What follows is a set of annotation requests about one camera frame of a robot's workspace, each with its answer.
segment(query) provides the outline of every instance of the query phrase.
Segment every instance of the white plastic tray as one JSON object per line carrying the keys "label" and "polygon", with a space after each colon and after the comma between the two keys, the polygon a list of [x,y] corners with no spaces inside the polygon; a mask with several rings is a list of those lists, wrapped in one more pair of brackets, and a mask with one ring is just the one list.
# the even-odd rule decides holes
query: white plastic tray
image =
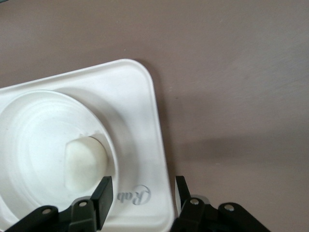
{"label": "white plastic tray", "polygon": [[[121,59],[0,89],[0,112],[19,94],[53,90],[90,109],[107,129],[118,157],[118,192],[106,232],[165,232],[174,219],[151,76]],[[0,217],[10,220],[0,198]]]}

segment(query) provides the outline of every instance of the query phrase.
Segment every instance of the table surface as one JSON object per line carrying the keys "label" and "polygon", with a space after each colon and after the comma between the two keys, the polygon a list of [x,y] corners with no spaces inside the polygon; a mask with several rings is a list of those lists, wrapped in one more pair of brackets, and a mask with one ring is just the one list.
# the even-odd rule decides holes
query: table surface
{"label": "table surface", "polygon": [[131,58],[152,75],[171,185],[309,231],[309,1],[9,0],[0,87]]}

